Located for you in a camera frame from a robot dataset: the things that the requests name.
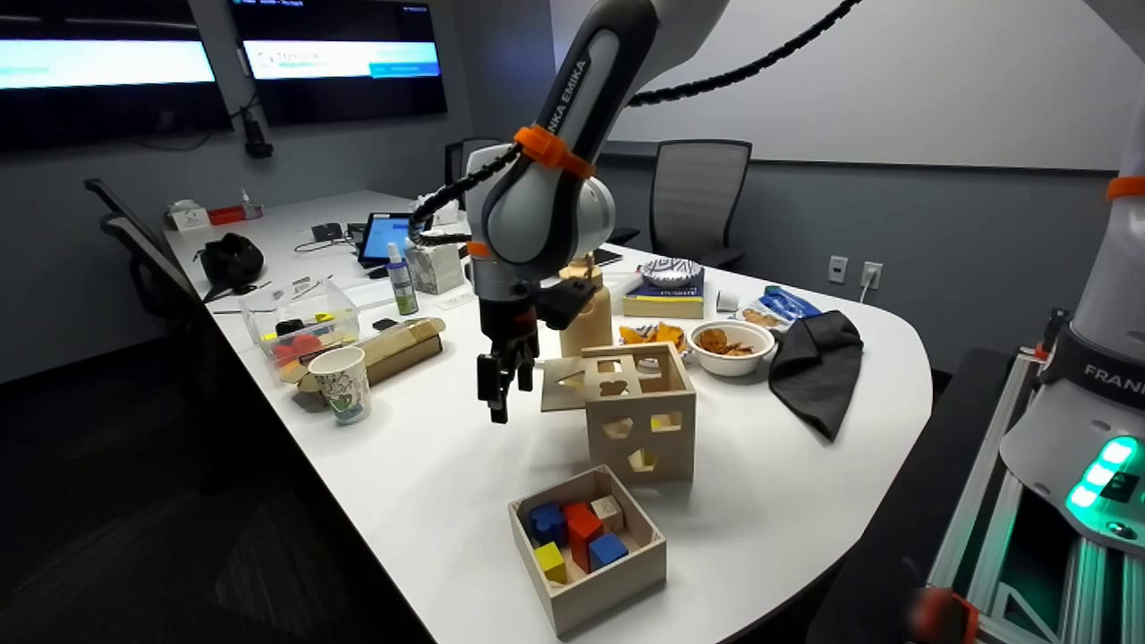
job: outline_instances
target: gray floor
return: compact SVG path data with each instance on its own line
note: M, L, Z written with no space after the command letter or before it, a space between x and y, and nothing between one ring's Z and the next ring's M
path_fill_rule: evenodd
M192 420L160 344L0 389L0 640L426 640L321 493Z

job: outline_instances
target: plastic container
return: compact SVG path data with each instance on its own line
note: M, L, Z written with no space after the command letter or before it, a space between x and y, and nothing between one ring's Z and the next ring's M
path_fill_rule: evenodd
M289 289L254 289L241 301L252 340L274 368L357 340L357 307L326 279L296 279Z

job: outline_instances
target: cup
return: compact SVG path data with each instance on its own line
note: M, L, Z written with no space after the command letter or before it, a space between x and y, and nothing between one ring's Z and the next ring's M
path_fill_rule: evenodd
M339 425L368 414L364 350L357 344L320 353L307 371L320 380L321 397Z

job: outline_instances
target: wooden cube with holes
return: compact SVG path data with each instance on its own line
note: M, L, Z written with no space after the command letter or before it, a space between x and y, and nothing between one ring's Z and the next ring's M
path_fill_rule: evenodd
M691 484L694 389L668 344L585 350L592 458L626 484Z

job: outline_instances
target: tablet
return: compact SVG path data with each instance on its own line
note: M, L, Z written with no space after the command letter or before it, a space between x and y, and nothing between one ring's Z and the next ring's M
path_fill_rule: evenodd
M389 264L389 242L407 248L407 211L371 211L357 242L357 261Z

